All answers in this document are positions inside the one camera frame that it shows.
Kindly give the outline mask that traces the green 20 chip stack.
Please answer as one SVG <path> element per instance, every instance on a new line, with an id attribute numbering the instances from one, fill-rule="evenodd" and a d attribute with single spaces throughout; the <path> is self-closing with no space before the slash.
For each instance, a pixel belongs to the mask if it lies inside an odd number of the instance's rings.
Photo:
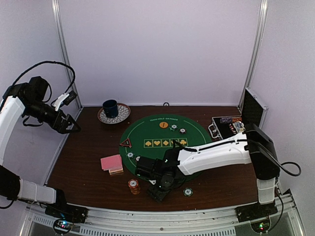
<path id="1" fill-rule="evenodd" d="M 186 197 L 190 197 L 193 195 L 193 190 L 191 188 L 187 187 L 183 190 L 183 195 Z"/>

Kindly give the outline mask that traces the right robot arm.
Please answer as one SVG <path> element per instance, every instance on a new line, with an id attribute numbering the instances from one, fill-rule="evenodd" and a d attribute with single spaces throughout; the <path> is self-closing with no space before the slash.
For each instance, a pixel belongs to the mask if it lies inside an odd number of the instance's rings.
<path id="1" fill-rule="evenodd" d="M 205 145 L 185 147 L 174 141 L 162 160 L 149 164 L 148 179 L 154 180 L 155 184 L 147 192 L 155 201 L 161 202 L 187 176 L 203 170 L 249 163 L 254 167 L 258 192 L 258 202 L 252 206 L 252 212 L 262 217 L 271 209 L 275 199 L 280 165 L 274 142 L 252 123 L 247 124 L 242 133 Z"/>

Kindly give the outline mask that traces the orange big blind button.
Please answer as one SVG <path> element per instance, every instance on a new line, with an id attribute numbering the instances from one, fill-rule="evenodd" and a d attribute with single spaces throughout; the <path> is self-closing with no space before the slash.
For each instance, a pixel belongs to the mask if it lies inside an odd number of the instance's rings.
<path id="1" fill-rule="evenodd" d="M 160 126 L 160 128 L 165 129 L 165 128 L 167 128 L 167 127 L 168 127 L 168 123 L 167 123 L 167 122 L 165 122 L 165 121 L 163 121 L 163 122 L 161 122 L 161 123 L 159 124 L 159 126 Z"/>

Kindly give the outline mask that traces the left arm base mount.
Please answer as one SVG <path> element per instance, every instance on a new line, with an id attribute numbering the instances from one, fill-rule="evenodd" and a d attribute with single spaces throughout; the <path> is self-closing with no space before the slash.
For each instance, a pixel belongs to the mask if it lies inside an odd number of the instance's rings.
<path id="1" fill-rule="evenodd" d="M 45 214 L 56 218 L 53 222 L 53 230 L 58 235 L 68 234 L 74 224 L 85 223 L 88 209 L 81 206 L 67 205 L 65 209 L 58 209 L 56 206 L 46 205 Z"/>

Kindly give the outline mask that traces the red-backed playing card deck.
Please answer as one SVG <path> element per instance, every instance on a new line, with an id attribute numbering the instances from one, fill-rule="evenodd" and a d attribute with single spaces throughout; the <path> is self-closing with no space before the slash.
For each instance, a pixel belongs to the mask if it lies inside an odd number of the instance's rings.
<path id="1" fill-rule="evenodd" d="M 124 172 L 122 158 L 119 154 L 103 157 L 100 159 L 101 168 L 108 171 L 109 175 L 117 175 Z"/>

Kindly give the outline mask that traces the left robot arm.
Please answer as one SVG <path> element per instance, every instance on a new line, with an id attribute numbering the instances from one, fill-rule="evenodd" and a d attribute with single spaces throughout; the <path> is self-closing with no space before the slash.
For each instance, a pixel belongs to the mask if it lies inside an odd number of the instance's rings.
<path id="1" fill-rule="evenodd" d="M 62 105 L 68 105 L 75 92 L 64 93 L 50 106 L 44 101 L 49 83 L 40 76 L 32 77 L 28 83 L 10 86 L 0 104 L 0 161 L 19 117 L 36 118 L 40 124 L 46 123 L 60 134 L 76 133 L 81 130 L 71 115 L 66 115 Z M 51 205 L 59 218 L 67 218 L 71 208 L 67 204 L 64 192 L 51 187 L 40 186 L 21 179 L 4 166 L 0 168 L 0 194 L 11 201 L 24 200 Z"/>

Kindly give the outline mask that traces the red tan chip stack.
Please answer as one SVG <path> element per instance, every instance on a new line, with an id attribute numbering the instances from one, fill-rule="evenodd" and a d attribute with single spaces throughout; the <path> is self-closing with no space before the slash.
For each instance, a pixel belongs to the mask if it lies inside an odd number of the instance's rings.
<path id="1" fill-rule="evenodd" d="M 130 179 L 128 181 L 128 187 L 133 195 L 137 195 L 140 193 L 141 188 L 140 188 L 138 180 Z"/>

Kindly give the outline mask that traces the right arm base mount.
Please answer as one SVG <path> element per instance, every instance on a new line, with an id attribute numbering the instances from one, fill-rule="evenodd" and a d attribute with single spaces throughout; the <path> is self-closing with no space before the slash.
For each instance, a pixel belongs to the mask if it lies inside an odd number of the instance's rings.
<path id="1" fill-rule="evenodd" d="M 267 233 L 271 229 L 270 216 L 278 212 L 274 204 L 261 205 L 255 203 L 235 208 L 238 222 L 250 222 L 251 229 L 258 234 Z"/>

